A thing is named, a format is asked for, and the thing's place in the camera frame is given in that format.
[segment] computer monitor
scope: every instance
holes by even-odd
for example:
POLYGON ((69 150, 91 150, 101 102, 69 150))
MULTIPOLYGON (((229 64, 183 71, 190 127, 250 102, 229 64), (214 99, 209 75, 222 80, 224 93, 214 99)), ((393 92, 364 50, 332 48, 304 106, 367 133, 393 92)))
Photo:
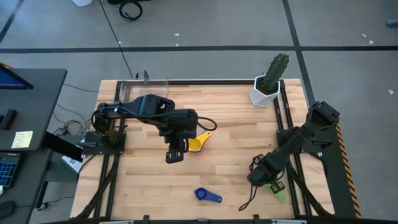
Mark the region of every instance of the computer monitor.
POLYGON ((0 65, 0 89, 32 90, 33 85, 16 75, 10 69, 0 65))

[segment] wooden table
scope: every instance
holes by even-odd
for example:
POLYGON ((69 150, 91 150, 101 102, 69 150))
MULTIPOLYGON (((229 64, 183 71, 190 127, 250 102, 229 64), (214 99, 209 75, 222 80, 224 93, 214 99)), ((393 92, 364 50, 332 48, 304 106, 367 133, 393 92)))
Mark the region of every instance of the wooden table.
MULTIPOLYGON (((285 84, 294 125, 301 126, 307 114, 301 82, 288 79, 285 84)), ((112 103, 115 88, 115 80, 102 81, 96 103, 112 103)), ((126 149, 120 159, 112 219, 142 220, 144 215, 150 215, 151 220, 252 219, 253 214, 261 218, 293 218, 286 175, 282 179, 287 186, 285 202, 261 187, 248 208, 238 212, 249 198, 246 176, 252 158, 277 148, 274 105, 253 106, 249 99, 251 89, 252 85, 170 85, 169 98, 176 108, 193 108, 199 116, 218 123, 218 129, 212 132, 199 155, 186 153, 184 160, 175 164, 166 164, 168 145, 158 136, 155 126, 126 120, 126 149), (223 202, 199 202, 193 193, 198 187, 222 196, 223 202)), ((286 128, 283 110, 282 117, 286 128)), ((308 188, 333 213, 322 163, 309 155, 300 156, 308 188)), ((96 192, 102 161, 103 156, 96 156, 82 170, 71 217, 79 214, 96 192)), ((296 189, 304 214, 301 193, 296 189)), ((102 215, 106 199, 107 193, 103 197, 102 215)))

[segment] yellow sticky note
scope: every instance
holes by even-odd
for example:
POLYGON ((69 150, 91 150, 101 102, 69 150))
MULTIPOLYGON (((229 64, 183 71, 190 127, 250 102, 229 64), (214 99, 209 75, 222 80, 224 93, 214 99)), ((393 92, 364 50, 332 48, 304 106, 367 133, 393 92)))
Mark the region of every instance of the yellow sticky note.
POLYGON ((33 131, 19 131, 15 133, 15 138, 14 141, 12 142, 11 149, 29 147, 32 136, 33 136, 33 131))

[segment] gray floor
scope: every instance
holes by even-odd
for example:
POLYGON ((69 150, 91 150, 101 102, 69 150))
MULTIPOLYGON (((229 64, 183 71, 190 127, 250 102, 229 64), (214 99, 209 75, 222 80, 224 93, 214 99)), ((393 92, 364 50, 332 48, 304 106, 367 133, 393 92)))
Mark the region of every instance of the gray floor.
MULTIPOLYGON (((0 2, 0 29, 17 0, 0 2)), ((302 46, 398 45, 398 29, 385 20, 398 17, 393 0, 289 0, 302 46)), ((104 6, 122 47, 270 45, 292 46, 280 0, 152 0, 143 2, 136 22, 122 20, 104 6)), ((1 49, 117 47, 97 0, 76 7, 72 0, 25 0, 1 49)), ((127 52, 132 73, 152 78, 253 78, 265 72, 275 51, 127 52)), ((294 52, 284 78, 301 78, 294 52)), ((398 220, 398 52, 304 52, 317 100, 341 112, 349 162, 365 218, 398 220)), ((18 68, 66 68, 66 83, 97 90, 100 80, 129 76, 120 53, 0 54, 18 68)), ((60 105, 88 118, 95 93, 64 87, 60 105)), ((63 120, 79 119, 60 108, 63 120)), ((49 131, 60 123, 51 120, 49 131)), ((46 200, 73 195, 75 184, 52 184, 46 200)), ((64 220, 72 199, 34 212, 31 223, 64 220)))

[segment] white flower pot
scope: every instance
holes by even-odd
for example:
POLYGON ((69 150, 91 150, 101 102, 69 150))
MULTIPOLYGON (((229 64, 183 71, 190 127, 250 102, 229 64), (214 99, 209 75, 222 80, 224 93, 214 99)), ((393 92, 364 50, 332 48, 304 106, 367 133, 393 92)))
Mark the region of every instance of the white flower pot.
POLYGON ((250 93, 250 99, 254 106, 262 106, 262 107, 268 106, 268 104, 272 102, 272 100, 274 100, 274 98, 280 93, 279 81, 278 81, 278 91, 271 95, 265 95, 257 89, 257 82, 265 76, 266 75, 260 75, 256 77, 256 79, 254 79, 253 90, 250 93))
POLYGON ((93 0, 72 0, 72 1, 79 7, 87 6, 93 3, 93 0))

